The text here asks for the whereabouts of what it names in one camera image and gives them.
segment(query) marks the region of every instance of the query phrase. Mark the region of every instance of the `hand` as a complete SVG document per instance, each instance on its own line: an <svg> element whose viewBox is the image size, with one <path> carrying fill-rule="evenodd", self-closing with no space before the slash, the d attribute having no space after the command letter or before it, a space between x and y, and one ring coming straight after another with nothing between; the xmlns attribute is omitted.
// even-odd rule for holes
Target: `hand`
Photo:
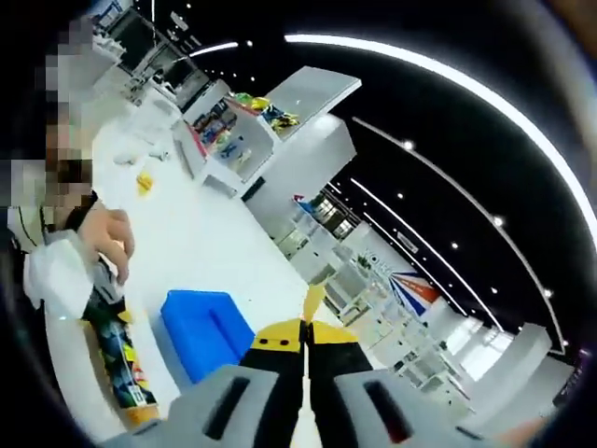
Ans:
<svg viewBox="0 0 597 448"><path fill-rule="evenodd" d="M129 259L134 251L127 213L124 210L107 210L98 200L83 219L77 233L90 250L93 261L103 254L116 265L117 282L124 285L129 278Z"/></svg>

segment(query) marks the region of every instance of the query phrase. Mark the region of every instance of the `sign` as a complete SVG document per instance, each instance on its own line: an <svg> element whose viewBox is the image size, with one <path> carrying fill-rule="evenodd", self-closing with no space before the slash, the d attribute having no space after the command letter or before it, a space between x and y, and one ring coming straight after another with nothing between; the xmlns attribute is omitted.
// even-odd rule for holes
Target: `sign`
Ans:
<svg viewBox="0 0 597 448"><path fill-rule="evenodd" d="M400 243L402 243L403 245L405 245L407 247L407 249L410 252L412 252L413 254L416 254L417 252L419 252L419 247L414 245L414 243L410 239L408 239L406 236L404 236L400 232L398 232L398 241Z"/></svg>
<svg viewBox="0 0 597 448"><path fill-rule="evenodd" d="M181 30L186 31L188 29L187 23L183 21L183 18L178 16L174 11L170 13L170 18L178 25Z"/></svg>
<svg viewBox="0 0 597 448"><path fill-rule="evenodd" d="M423 315L440 296L439 291L431 287L421 274L415 271L398 271L407 268L390 264L369 249L365 250L363 256L372 270L381 278L387 279L395 300L413 314Z"/></svg>

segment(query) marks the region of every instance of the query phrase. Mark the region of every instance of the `curved light strip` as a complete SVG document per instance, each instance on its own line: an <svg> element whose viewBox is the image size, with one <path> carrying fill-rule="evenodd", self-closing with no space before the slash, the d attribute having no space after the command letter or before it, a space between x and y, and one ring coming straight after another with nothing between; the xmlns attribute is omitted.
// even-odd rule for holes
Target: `curved light strip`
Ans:
<svg viewBox="0 0 597 448"><path fill-rule="evenodd" d="M419 261L418 261L418 260L417 260L415 257L413 257L413 256L410 254L410 252L408 251L408 249L407 249L405 246L403 246L401 243L399 243L399 242L398 242L398 240L397 240L396 238L394 238L394 237L393 237L393 236L392 236L392 235L391 235L391 234L390 234L390 233L389 233L389 232L388 232L386 229L384 229L384 228L383 228L383 227L382 227L382 226L381 226L381 225L380 225L380 224L379 224L379 223L378 223L378 222L377 222L375 219L373 219L373 218L372 218L372 217L371 217L371 216L370 216L370 215L369 215L367 212L363 212L363 215L365 215L365 216L368 218L368 220L369 220L369 221L371 221L371 222L372 222L372 223L375 225L375 227L377 227L377 228L378 228L380 231L382 231L382 232L385 234L385 236L387 236L387 237L388 237L388 238L390 238L390 239L391 239L391 240L392 240L394 243L396 243L396 245L397 245L398 247L400 247L400 248L402 249L402 251L403 251L403 252L404 252L406 255L408 255L408 256L409 256L409 258L412 260L412 262L413 262L413 263L415 263L415 264L416 264L416 265L419 267L419 269L420 269L421 271L423 271L424 273L426 273L426 274L427 274L427 276L428 276L429 278L431 278L431 280L432 280L432 281L434 281L434 282L436 283L436 285L437 285L437 286L438 286L438 287L439 287L439 288L440 288L440 289L443 291L443 293L445 294L445 296L446 296L446 297L447 297L447 298L448 298L450 301L452 301L452 302L454 303L454 305L456 305L456 308L458 308L458 309L460 310L460 312L461 312L463 315L465 315L465 317L468 317L468 314L466 313L466 311L463 309L463 307L462 307L462 306L460 306L460 305L458 304L458 302L457 302L457 301L454 299L454 297L452 297L452 296L450 295L450 293L448 292L448 290L447 290L445 287L443 287L443 286L442 286L442 285L441 285L441 284L440 284L440 283L439 283L439 282L436 280L436 278L435 278L433 275L431 275L431 273L429 273L429 271L427 271L427 270L426 270L426 269L423 267L423 265L422 265L422 264L421 264L421 263L420 263L420 262L419 262Z"/></svg>
<svg viewBox="0 0 597 448"><path fill-rule="evenodd" d="M381 205L387 212L389 212L393 217L395 217L398 221L400 221L404 227L406 227L407 229L409 229L409 231L411 231L412 234L414 234L417 238L419 238L419 240L421 240L421 242L424 245L426 245L427 248L437 257L437 259L439 259L439 261L441 261L442 263L444 263L444 265L450 270L450 272L458 280L460 280L460 282L465 286L466 289L468 289L468 292L470 292L470 294L475 298L475 300L479 303L479 305L481 305L481 308L483 308L483 310L485 310L485 313L487 313L487 315L490 317L490 319L493 321L493 323L499 328L499 330L502 331L502 332L504 331L504 328L497 321L497 319L493 315L492 311L481 300L481 298L479 297L479 295L477 294L477 292L475 292L475 290L466 282L466 280L458 272L456 272L456 270L454 268L452 268L452 266L449 264L449 262L446 261L446 259L444 259L441 256L441 254L439 254L439 252L437 252L429 243L427 243L427 241L415 229L413 229L407 223L407 221L405 221L404 219L402 219L394 210L392 210L385 203L383 203L371 191L369 191L368 189L366 189L365 187L363 187L359 182L357 182L353 178L351 178L351 182L353 182L356 186L358 186L361 190L363 190L373 201L375 201L376 203L378 203L379 205Z"/></svg>
<svg viewBox="0 0 597 448"><path fill-rule="evenodd" d="M334 191L336 191L338 194L342 194L342 192L333 184L330 184L329 182L327 182L327 186L331 187Z"/></svg>
<svg viewBox="0 0 597 448"><path fill-rule="evenodd" d="M214 45L213 47L208 47L207 49L198 49L197 51L190 53L188 57L193 58L195 56L199 56L200 54L211 53L212 51L219 51L221 49L235 49L238 46L239 44L237 42L229 42L228 44Z"/></svg>
<svg viewBox="0 0 597 448"><path fill-rule="evenodd" d="M523 254L521 253L521 251L514 244L514 242L509 237L509 235L506 233L506 231L503 228L501 228L499 226L496 226L494 224L493 220L494 220L495 217L492 216L487 210L485 210L485 208L483 208L483 206L468 191L466 191L465 189L463 189L454 179L452 179L449 175L447 175L446 173L444 173L441 170L441 168L439 168L438 166L436 166L434 163L432 163L426 157L422 156L421 154L419 154L416 151L404 148L404 145L402 144L402 142L400 142L399 140L396 140L392 135L390 135L388 133L385 133L384 131L376 128L375 126L371 126L367 122L365 122L365 121L363 121L361 119L358 119L357 117L353 117L353 121L356 122L356 123L358 123L358 124L360 124L361 126L367 128L367 129L369 129L370 131L376 133L380 137L383 137L386 140L389 140L390 142L394 143L396 146L402 148L407 154L410 154L412 157L414 157L415 159L417 159L421 163L424 163L427 167L429 167L431 170L433 170L437 175L439 175L440 177L442 177L445 181L447 181L450 185L452 185L455 189L457 189L458 192L460 192L465 198L467 198L468 201L470 203L472 203L481 212L481 214L488 221L490 221L492 223L492 225L495 227L495 229L497 230L497 232L502 236L502 238L504 238L504 240L506 240L506 242L509 244L509 246L512 249L512 251L514 251L514 253L516 254L516 256L519 258L519 260L521 261L522 265L526 269L527 273L531 276L531 278L533 279L533 282L535 282L535 285L537 286L537 289L539 289L539 293L541 294L541 297L543 298L543 301L545 302L546 306L548 307L549 315L551 316L551 320L553 321L554 328L556 329L556 334L558 335L558 340L559 340L560 348L561 348L561 350L551 350L551 352L552 353L557 353L557 354L560 354L560 355L564 355L562 330L560 329L560 324L558 322L558 318L556 317L556 315L555 315L555 313L553 311L553 306L551 306L551 302L545 296L545 293L544 293L545 289L541 285L541 282L539 281L539 278L535 274L535 271L533 271L533 268L531 267L531 265L529 264L529 262L527 261L527 259L523 256Z"/></svg>
<svg viewBox="0 0 597 448"><path fill-rule="evenodd" d="M587 227L589 228L590 236L593 241L593 248L595 251L597 251L597 217L593 213L593 210L590 206L589 198L578 182L578 179L570 169L570 166L568 166L568 163L566 163L566 160L563 158L562 154L558 152L548 138L516 107L511 105L500 95L476 81L472 77L465 75L461 71L456 70L445 63L441 63L407 49L401 49L370 40L334 35L286 35L285 40L286 42L290 43L335 45L339 47L361 49L364 51L379 53L400 61L404 61L406 63L412 63L424 68L425 70L429 70L430 72L436 73L441 77L445 77L454 84L458 84L464 89L467 89L471 93L477 95L478 98L497 109L499 112L508 117L514 124L516 124L537 145L537 147L545 154L549 161L551 161L575 198L576 204L578 205L578 208L580 209L580 212L587 223Z"/></svg>

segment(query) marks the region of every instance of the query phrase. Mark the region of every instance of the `yellow item on counter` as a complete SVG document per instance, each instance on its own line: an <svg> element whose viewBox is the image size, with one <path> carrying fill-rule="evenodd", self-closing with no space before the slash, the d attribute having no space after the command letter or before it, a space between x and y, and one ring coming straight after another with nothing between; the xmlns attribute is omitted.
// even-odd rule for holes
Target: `yellow item on counter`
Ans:
<svg viewBox="0 0 597 448"><path fill-rule="evenodd" d="M147 173L141 173L137 176L137 190L141 196L145 196L153 187L153 179Z"/></svg>

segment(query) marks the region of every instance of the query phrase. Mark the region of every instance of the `toy on shelf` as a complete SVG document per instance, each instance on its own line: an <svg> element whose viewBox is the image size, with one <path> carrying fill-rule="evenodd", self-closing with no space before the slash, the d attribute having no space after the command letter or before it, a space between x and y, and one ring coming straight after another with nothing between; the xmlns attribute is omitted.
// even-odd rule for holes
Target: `toy on shelf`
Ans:
<svg viewBox="0 0 597 448"><path fill-rule="evenodd" d="M241 135L238 138L235 138L231 142L229 142L221 151L219 151L220 157L222 159L228 159L230 155L234 152L243 152L244 147L244 138Z"/></svg>
<svg viewBox="0 0 597 448"><path fill-rule="evenodd" d="M248 93L236 93L234 100L245 108L258 112L276 133L299 124L299 116L280 110L267 98L253 97Z"/></svg>
<svg viewBox="0 0 597 448"><path fill-rule="evenodd" d="M213 152L211 145L221 147L229 138L229 131L236 123L236 114L228 105L221 101L206 115L200 116L193 124L193 129L199 135L201 144Z"/></svg>

